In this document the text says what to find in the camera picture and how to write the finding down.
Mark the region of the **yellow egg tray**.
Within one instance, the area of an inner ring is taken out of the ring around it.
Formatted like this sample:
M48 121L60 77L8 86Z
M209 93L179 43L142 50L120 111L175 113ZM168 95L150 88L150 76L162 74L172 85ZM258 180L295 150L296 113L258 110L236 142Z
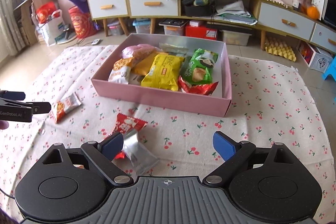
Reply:
M267 37L265 39L265 51L271 55L280 56L289 61L296 62L297 60L293 48L280 39Z

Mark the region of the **green chips packet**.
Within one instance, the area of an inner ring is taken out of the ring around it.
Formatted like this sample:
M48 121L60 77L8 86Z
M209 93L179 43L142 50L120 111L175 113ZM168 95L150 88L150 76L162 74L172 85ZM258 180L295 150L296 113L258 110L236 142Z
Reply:
M191 85L213 83L213 69L217 60L217 53L198 48L183 67L182 79Z

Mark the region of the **black microwave oven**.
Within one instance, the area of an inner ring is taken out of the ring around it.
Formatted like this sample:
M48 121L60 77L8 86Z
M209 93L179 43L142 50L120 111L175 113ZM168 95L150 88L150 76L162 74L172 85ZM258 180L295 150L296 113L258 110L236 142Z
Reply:
M321 21L333 29L336 26L336 0L324 0Z

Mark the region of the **gold snack packet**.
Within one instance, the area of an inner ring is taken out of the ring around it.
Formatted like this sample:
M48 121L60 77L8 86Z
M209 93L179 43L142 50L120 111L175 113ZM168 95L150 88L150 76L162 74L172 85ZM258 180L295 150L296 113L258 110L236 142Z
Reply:
M145 76L149 73L151 66L154 62L154 59L160 52L153 52L148 57L136 64L132 69L131 73L135 75Z

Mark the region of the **orange fruit snack packet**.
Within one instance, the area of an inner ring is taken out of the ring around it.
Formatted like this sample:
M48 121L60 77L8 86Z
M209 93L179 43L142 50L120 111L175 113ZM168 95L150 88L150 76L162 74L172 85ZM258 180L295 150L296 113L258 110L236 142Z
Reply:
M59 123L68 113L81 105L76 93L72 93L66 98L56 102L51 107L51 116L55 123Z

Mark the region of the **lotus root biscuit packet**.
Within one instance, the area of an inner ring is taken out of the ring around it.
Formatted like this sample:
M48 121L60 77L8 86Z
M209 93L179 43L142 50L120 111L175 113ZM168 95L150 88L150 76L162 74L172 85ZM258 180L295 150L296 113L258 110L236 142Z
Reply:
M110 72L108 81L110 83L128 84L133 60L134 58L131 57L116 61Z

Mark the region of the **orange fruit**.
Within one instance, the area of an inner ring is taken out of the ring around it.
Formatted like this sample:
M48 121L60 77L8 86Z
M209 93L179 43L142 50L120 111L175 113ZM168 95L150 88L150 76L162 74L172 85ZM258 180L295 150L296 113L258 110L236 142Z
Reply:
M309 18L311 18L312 20L318 20L320 17L320 13L319 10L315 7L315 6L309 6L306 9L306 14Z

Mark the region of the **cherry print table cloth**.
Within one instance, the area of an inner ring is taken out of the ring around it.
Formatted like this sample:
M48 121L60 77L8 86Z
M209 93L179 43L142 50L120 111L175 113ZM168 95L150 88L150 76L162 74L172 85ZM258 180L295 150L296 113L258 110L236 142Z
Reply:
M327 131L314 93L298 71L272 61L230 56L232 103L226 116L213 117L104 98L91 78L114 46L67 48L35 79L28 73L1 83L2 89L26 93L28 101L54 103L76 93L81 105L55 123L48 114L31 123L12 122L1 131L1 208L19 217L10 199L17 183L50 145L79 147L101 141L114 129L118 114L147 125L139 140L158 159L149 176L205 176L222 163L213 149L215 131L259 147L280 141L306 165L322 188L315 215L319 223L335 218L335 171Z

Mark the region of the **pink snack packet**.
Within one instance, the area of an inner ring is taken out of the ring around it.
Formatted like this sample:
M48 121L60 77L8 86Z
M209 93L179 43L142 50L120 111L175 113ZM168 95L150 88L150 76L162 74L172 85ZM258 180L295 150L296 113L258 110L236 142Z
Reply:
M154 52L160 52L161 50L155 46L150 44L138 44L136 46L128 46L122 50L122 57L126 58L134 58L142 60L148 57L150 54Z

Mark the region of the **red snack packet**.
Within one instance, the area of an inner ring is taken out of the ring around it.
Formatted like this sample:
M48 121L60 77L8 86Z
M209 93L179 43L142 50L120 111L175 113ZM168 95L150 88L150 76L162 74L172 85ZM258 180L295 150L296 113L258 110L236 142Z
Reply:
M179 90L183 93L210 96L217 88L218 82L211 84L192 85L179 76L178 85Z

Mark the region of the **pink cardboard box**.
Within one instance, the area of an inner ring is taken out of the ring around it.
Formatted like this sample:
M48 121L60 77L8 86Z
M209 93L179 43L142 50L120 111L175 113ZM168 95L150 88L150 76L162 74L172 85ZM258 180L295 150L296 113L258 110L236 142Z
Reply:
M185 36L129 35L92 84L102 97L215 117L232 102L226 44Z

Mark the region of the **wooden tv cabinet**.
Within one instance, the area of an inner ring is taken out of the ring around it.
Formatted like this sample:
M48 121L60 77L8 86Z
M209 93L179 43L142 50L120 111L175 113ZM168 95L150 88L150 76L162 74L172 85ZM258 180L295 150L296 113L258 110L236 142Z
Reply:
M88 0L88 5L92 18L104 22L109 18L122 19L127 16L150 18L152 22L158 18L200 19L212 28L248 27L260 30L262 37L272 32L335 52L335 30L289 6L266 0L242 0L255 18L254 22L249 23L216 15L220 6L230 1L234 0Z

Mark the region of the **white long snack packet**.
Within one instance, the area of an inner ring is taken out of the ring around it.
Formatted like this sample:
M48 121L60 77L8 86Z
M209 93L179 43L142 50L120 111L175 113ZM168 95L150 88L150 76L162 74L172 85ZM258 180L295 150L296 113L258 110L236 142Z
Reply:
M161 49L165 53L168 53L169 55L180 57L185 57L189 51L188 48L167 43L159 43L159 49Z

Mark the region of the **yellow snack packet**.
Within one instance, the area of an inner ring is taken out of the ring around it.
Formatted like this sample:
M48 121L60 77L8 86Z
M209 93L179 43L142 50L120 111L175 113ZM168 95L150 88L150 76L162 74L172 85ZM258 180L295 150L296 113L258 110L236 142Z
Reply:
M180 56L157 55L149 73L141 81L141 86L176 92L179 72L184 60L185 58Z

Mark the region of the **silver foil snack packet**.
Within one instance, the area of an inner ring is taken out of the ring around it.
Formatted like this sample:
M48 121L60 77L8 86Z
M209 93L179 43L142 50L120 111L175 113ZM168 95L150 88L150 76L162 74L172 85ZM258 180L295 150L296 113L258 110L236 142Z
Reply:
M123 135L123 148L114 159L127 157L137 175L150 171L157 163L155 157L139 140L138 133L147 125L147 122L138 118L118 113L113 133Z

